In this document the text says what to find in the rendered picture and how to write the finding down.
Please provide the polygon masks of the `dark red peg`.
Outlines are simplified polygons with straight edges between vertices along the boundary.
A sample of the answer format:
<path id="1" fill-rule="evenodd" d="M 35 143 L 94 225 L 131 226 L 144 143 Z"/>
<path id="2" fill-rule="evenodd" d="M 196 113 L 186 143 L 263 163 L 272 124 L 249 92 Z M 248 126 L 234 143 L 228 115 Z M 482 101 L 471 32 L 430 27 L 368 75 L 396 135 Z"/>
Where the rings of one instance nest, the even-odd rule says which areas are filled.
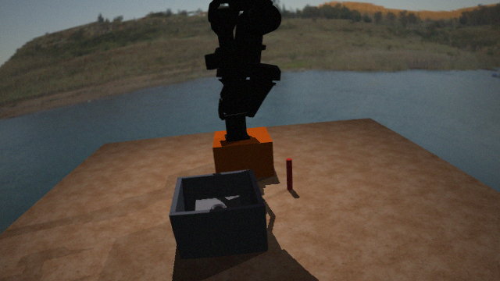
<path id="1" fill-rule="evenodd" d="M 292 160 L 291 158 L 286 159 L 286 170 L 287 170 L 287 189 L 293 189 L 293 179 L 292 179 Z"/>

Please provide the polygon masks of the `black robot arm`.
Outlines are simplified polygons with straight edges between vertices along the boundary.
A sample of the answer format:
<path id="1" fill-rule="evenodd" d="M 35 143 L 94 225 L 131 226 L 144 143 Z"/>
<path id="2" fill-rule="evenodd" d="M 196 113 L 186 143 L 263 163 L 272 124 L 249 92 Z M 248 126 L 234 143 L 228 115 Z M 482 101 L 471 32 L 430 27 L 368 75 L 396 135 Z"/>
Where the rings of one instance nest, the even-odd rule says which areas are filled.
<path id="1" fill-rule="evenodd" d="M 228 3 L 229 6 L 220 6 Z M 239 15 L 240 11 L 244 11 Z M 234 37 L 254 37 L 263 40 L 263 35 L 280 26 L 281 14 L 271 0 L 213 0 L 209 4 L 208 19 L 218 36 L 220 47 L 215 54 L 205 55 L 208 70 L 234 65 L 241 68 L 241 48 L 230 48 Z M 237 26 L 236 26 L 237 24 Z M 234 34 L 234 28 L 236 31 Z M 234 68 L 232 67 L 232 68 Z M 231 112 L 227 100 L 227 89 L 220 92 L 219 117 L 225 120 L 227 142 L 250 139 L 246 129 L 248 116 L 247 88 L 245 87 L 235 112 Z M 225 113 L 225 114 L 224 114 Z"/>

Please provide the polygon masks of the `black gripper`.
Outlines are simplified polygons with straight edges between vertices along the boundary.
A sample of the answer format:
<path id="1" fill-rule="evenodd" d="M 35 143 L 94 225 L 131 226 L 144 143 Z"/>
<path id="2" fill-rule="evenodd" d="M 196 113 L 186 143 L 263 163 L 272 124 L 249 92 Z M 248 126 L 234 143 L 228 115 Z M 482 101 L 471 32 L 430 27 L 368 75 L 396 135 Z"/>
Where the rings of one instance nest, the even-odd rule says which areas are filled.
<path id="1" fill-rule="evenodd" d="M 235 112 L 242 93 L 247 88 L 248 117 L 254 117 L 264 102 L 270 89 L 276 85 L 273 80 L 280 80 L 278 66 L 260 63 L 261 51 L 266 50 L 263 41 L 254 37 L 235 37 L 230 48 L 241 48 L 241 68 L 234 65 L 217 69 L 216 77 L 227 89 L 227 100 L 231 112 Z M 234 67 L 234 68 L 232 68 Z M 250 77 L 249 80 L 246 80 Z"/>

